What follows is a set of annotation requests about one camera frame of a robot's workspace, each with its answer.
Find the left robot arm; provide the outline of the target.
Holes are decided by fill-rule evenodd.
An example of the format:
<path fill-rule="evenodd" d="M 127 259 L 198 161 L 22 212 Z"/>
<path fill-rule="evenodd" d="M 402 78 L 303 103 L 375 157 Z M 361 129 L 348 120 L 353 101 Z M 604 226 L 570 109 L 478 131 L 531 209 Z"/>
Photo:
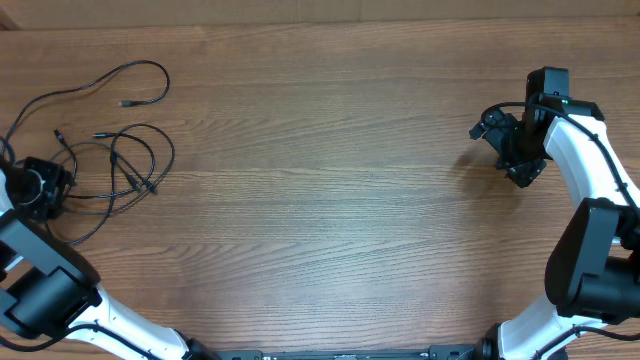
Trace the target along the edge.
<path fill-rule="evenodd" d="M 25 346 L 6 339 L 18 352 L 44 350 L 63 339 L 97 346 L 121 359 L 214 359 L 199 341 L 156 325 L 112 298 L 95 268 L 77 251 L 54 240 L 15 209 L 12 196 L 23 183 L 17 169 L 1 161 L 1 276 L 21 257 L 31 268 L 1 290 L 1 325 L 36 339 Z"/>

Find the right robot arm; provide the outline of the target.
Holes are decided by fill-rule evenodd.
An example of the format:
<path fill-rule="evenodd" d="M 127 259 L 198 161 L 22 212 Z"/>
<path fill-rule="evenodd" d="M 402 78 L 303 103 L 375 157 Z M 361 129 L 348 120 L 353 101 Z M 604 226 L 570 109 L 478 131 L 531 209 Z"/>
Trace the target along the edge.
<path fill-rule="evenodd" d="M 545 292 L 517 317 L 494 325 L 461 359 L 565 359 L 588 333 L 624 342 L 609 326 L 639 315 L 639 189 L 626 173 L 594 102 L 569 94 L 569 72 L 528 74 L 523 113 L 488 107 L 470 130 L 497 152 L 496 167 L 521 188 L 556 163 L 575 213 L 546 264 Z"/>

